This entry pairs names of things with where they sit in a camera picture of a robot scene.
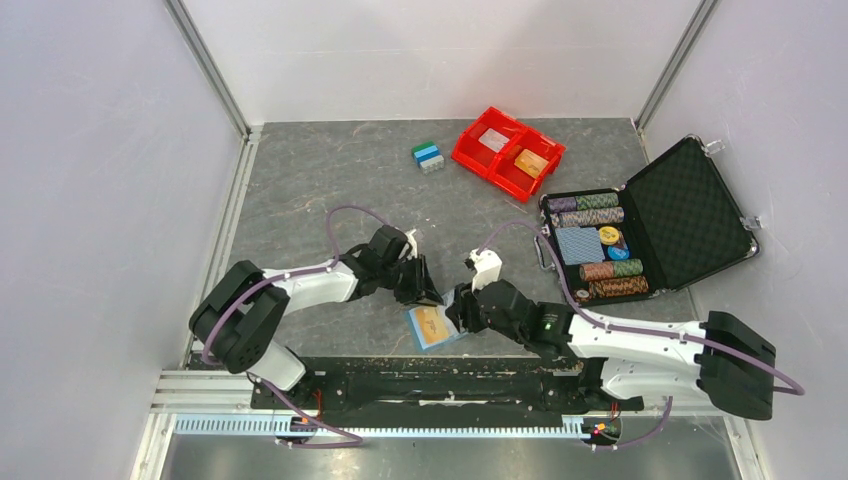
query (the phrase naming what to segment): blue poker chip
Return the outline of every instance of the blue poker chip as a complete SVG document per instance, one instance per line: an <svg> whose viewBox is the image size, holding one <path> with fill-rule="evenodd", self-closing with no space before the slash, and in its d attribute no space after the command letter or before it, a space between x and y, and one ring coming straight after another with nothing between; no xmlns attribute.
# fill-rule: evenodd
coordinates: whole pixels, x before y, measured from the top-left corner
<svg viewBox="0 0 848 480"><path fill-rule="evenodd" d="M609 247L607 253L613 260L627 260L630 258L630 250L618 247Z"/></svg>

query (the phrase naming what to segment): blue patterned playing card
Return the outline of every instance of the blue patterned playing card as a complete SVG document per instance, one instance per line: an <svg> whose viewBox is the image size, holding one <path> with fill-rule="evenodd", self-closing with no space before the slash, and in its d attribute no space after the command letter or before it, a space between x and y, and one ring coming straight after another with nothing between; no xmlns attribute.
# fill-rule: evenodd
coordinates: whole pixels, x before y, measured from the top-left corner
<svg viewBox="0 0 848 480"><path fill-rule="evenodd" d="M596 228L566 227L556 229L559 251L566 265L603 262L604 249Z"/></svg>

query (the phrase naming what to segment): gray floor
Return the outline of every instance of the gray floor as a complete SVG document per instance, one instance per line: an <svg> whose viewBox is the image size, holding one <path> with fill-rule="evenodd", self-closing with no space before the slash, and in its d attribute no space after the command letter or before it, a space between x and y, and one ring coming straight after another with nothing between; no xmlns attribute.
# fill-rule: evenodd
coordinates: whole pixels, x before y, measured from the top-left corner
<svg viewBox="0 0 848 480"><path fill-rule="evenodd" d="M624 420L624 436L654 419ZM671 419L662 435L618 452L592 454L576 440L373 439L348 450L289 451L270 438L177 435L167 480L734 480L721 419Z"/></svg>
<svg viewBox="0 0 848 480"><path fill-rule="evenodd" d="M646 159L629 120L535 119L528 124L563 143L567 151L544 192L621 185ZM497 226L538 219L537 199L522 204L448 157L469 120L319 122L265 127L233 243L231 263L293 268L330 256L324 215L345 203L367 206L402 230L423 233L421 251L440 290L468 282L463 260ZM447 167L423 175L410 149L435 142ZM359 212L334 216L342 250L366 242L378 223ZM556 276L538 268L531 236L515 229L495 241L502 278L529 298L562 301ZM324 305L287 316L277 339L302 355L409 355L417 351L389 292L344 305ZM693 318L687 292L646 302L598 307L610 315L646 320ZM507 355L523 350L494 332L447 345L441 355Z"/></svg>

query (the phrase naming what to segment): round token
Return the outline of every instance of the round token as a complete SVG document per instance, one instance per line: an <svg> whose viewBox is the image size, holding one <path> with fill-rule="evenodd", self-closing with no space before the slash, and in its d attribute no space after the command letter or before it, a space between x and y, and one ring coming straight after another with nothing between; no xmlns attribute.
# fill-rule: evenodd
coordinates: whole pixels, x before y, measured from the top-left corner
<svg viewBox="0 0 848 480"><path fill-rule="evenodd" d="M613 260L626 260L630 258L630 250L625 250L623 248L609 247L607 249L607 253L609 253L610 258Z"/></svg>
<svg viewBox="0 0 848 480"><path fill-rule="evenodd" d="M598 235L600 235L601 243L604 245L615 245L621 238L621 234L615 227L601 227L598 229Z"/></svg>

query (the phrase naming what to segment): black briefcase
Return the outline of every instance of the black briefcase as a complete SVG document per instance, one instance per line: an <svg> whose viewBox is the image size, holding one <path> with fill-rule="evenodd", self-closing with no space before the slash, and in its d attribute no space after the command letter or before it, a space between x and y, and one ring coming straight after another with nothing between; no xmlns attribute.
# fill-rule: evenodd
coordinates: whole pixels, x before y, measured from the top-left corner
<svg viewBox="0 0 848 480"><path fill-rule="evenodd" d="M612 208L623 210L623 220L604 223L608 220L594 218L592 225L575 225L575 217L582 219L585 215L581 217L583 214L579 212L575 215L570 209L562 211L563 204L573 205L571 197L604 193L618 197L618 205ZM587 307L645 300L679 290L751 258L760 250L751 232L757 225L740 213L707 148L694 135L679 141L619 188L545 194L540 198L539 206L544 222L543 233L564 265L571 293ZM614 227L621 237L614 245L608 244L611 241L609 237L604 239L607 244L601 241L599 229L605 226ZM641 275L632 275L622 268L621 273L631 275L584 280L587 277L585 265L599 262L565 264L564 253L571 259L575 258L570 253L574 243L564 243L566 237L584 234L582 240L585 240L589 234L587 231L576 232L574 228L598 231L604 262L621 260L622 250L628 255L627 260L638 259ZM538 247L537 244L540 265L546 269L554 268L553 265L544 265ZM591 256L600 260L595 247L592 247ZM581 265L584 266L583 277ZM604 268L614 265L607 263ZM629 266L633 267L634 263L630 262ZM598 270L597 265L588 269L589 278L597 276L599 271L607 272Z"/></svg>

